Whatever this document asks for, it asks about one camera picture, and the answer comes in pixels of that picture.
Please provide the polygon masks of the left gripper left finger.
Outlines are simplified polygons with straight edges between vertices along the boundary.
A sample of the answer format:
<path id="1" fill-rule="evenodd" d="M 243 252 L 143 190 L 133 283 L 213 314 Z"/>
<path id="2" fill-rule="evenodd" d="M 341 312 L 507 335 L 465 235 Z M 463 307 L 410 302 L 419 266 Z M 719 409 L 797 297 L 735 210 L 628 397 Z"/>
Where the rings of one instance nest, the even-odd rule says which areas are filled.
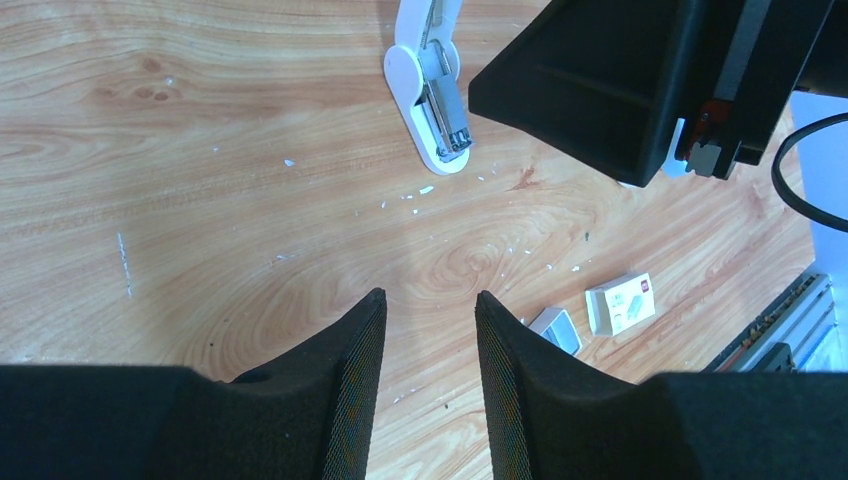
<path id="1" fill-rule="evenodd" d="M 374 289 L 229 381 L 178 366 L 5 365 L 5 479 L 361 479 L 387 322 Z"/>

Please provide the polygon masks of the grey staple strips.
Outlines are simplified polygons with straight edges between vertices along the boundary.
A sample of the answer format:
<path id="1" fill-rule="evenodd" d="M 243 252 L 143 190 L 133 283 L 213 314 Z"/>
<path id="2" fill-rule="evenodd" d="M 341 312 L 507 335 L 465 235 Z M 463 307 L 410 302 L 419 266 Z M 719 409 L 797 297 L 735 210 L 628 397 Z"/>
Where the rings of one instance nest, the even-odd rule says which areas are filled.
<path id="1" fill-rule="evenodd" d="M 569 355 L 576 356 L 582 349 L 577 329 L 564 308 L 545 308 L 529 324 L 529 328 Z"/>

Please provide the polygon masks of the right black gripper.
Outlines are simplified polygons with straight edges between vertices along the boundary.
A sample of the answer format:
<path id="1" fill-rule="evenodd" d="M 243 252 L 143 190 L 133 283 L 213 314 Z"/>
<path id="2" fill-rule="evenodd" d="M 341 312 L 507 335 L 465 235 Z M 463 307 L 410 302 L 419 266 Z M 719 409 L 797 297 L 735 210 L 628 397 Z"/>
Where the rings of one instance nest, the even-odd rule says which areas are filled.
<path id="1" fill-rule="evenodd" d="M 847 95 L 844 1 L 552 1 L 471 80 L 468 108 L 644 187 L 697 45 L 682 131 L 697 175 L 758 165 L 792 93 Z"/>

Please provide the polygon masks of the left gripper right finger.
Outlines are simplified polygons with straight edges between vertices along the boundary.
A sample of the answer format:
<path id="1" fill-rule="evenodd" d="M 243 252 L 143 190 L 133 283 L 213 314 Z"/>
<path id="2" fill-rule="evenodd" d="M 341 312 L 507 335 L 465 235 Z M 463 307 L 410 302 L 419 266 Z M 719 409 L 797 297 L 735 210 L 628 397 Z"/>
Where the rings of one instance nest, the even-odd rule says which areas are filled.
<path id="1" fill-rule="evenodd" d="M 487 291 L 475 320 L 497 479 L 843 479 L 843 373 L 665 372 L 631 384 Z"/>

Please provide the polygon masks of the white staple box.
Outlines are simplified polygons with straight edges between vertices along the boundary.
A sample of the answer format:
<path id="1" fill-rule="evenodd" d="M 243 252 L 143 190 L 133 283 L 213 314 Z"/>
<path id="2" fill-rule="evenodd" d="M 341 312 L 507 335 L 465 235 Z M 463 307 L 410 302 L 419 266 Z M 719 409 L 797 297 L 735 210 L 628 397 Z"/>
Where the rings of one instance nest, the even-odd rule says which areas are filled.
<path id="1" fill-rule="evenodd" d="M 650 275 L 632 273 L 585 291 L 593 335 L 613 337 L 656 314 Z"/>

